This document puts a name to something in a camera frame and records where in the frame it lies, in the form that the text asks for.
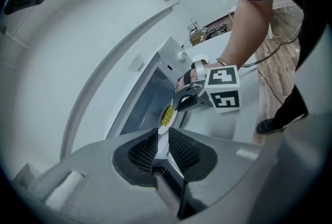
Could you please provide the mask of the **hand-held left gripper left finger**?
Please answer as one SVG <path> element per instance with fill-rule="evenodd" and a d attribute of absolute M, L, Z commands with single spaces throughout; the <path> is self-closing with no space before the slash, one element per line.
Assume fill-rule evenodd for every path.
<path fill-rule="evenodd" d="M 158 130 L 81 147 L 33 185 L 44 223 L 177 223 L 152 174 Z"/>

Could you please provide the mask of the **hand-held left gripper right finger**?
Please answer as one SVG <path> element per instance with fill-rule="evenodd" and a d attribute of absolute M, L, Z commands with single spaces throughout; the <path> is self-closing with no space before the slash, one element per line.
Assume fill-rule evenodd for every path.
<path fill-rule="evenodd" d="M 226 195 L 258 158 L 261 146 L 169 129 L 169 151 L 183 176 L 180 219 Z"/>

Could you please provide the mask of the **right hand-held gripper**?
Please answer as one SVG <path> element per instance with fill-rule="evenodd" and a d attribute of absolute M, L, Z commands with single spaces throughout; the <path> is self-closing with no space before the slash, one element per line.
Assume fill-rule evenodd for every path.
<path fill-rule="evenodd" d="M 240 109 L 240 80 L 235 66 L 205 68 L 200 60 L 194 62 L 192 68 L 196 69 L 198 80 L 174 93 L 175 111 L 190 111 L 207 106 L 221 114 Z"/>

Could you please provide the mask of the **person's right hand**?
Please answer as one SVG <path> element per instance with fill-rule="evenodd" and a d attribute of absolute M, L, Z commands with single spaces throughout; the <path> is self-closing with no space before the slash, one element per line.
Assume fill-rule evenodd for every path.
<path fill-rule="evenodd" d="M 182 89 L 184 86 L 195 82 L 198 80 L 197 77 L 197 71 L 195 68 L 187 71 L 184 75 L 182 75 L 179 79 L 178 82 L 176 84 L 177 90 Z"/>

